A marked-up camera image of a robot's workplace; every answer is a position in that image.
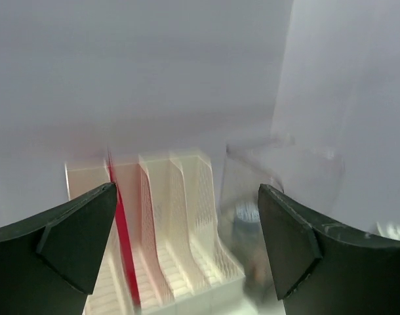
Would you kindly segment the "white file organizer rack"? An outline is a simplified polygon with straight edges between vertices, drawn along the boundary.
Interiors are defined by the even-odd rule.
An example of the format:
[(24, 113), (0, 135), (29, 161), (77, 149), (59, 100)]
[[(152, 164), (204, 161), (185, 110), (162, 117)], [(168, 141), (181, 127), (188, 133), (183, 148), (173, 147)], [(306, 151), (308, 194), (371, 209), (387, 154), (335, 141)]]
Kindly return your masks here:
[[(245, 275), (218, 235), (210, 159), (199, 150), (113, 160), (140, 314), (229, 314)], [(65, 166), (70, 199), (111, 182), (108, 159)], [(114, 220), (85, 314), (135, 314)]]

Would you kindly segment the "clear acrylic storage box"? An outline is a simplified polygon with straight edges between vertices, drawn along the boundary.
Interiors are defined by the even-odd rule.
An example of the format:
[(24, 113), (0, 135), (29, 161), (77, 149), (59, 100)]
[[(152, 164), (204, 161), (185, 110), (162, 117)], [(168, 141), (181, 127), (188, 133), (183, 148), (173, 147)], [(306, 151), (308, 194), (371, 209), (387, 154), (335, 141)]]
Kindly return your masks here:
[(337, 149), (288, 134), (226, 146), (218, 231), (257, 303), (289, 296), (322, 259), (309, 215), (332, 211), (344, 173)]

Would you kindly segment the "red notebook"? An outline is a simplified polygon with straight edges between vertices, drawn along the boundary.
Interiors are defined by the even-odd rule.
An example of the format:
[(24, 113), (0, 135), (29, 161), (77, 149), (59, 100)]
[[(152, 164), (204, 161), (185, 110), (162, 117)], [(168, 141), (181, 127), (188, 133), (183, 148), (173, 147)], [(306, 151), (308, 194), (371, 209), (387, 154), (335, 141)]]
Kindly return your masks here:
[(115, 211), (115, 221), (117, 225), (118, 238), (121, 248), (121, 260), (125, 273), (125, 278), (127, 285), (129, 287), (134, 313), (141, 313), (141, 300), (138, 291), (138, 284), (136, 279), (136, 272), (134, 267), (134, 260), (132, 255), (132, 248), (129, 237), (129, 230), (127, 226), (127, 220), (125, 215), (125, 208), (123, 203), (123, 198), (121, 195), (120, 187), (118, 184), (117, 176), (115, 174), (115, 167), (113, 158), (111, 155), (111, 150), (108, 148), (108, 171), (110, 175), (110, 180), (115, 184), (117, 189), (117, 206)]

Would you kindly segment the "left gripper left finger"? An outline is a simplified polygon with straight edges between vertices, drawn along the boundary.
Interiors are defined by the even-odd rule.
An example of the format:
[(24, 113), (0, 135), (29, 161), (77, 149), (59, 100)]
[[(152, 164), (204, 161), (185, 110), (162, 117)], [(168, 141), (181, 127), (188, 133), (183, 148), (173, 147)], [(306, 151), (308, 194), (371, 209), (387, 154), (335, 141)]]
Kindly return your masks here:
[(0, 227), (0, 314), (82, 314), (117, 205), (108, 182)]

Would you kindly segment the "blue lidded jar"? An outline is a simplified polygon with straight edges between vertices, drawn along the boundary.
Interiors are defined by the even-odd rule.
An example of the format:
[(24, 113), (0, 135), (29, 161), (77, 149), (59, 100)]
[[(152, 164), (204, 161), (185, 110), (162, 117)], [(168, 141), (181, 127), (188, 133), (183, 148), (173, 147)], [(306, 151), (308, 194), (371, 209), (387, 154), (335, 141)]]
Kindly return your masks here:
[(253, 201), (240, 201), (235, 205), (233, 227), (245, 231), (256, 231), (260, 226), (258, 206)]

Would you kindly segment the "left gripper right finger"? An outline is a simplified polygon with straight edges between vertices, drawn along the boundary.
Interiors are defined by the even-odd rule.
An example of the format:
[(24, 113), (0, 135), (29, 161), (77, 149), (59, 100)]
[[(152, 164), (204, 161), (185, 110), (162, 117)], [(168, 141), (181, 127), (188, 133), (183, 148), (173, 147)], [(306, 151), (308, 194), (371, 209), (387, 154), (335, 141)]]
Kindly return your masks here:
[(268, 184), (258, 210), (287, 314), (400, 314), (400, 240), (348, 226)]

